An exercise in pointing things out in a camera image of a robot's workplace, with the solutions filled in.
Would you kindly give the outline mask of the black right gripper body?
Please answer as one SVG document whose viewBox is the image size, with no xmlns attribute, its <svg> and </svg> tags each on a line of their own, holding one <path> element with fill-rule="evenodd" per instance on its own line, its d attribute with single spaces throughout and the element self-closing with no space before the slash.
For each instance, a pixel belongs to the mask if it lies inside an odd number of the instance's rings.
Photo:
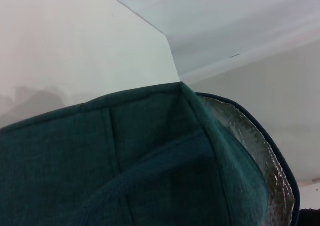
<svg viewBox="0 0 320 226">
<path fill-rule="evenodd" d="M 320 209 L 301 209 L 298 226 L 320 226 Z"/>
</svg>

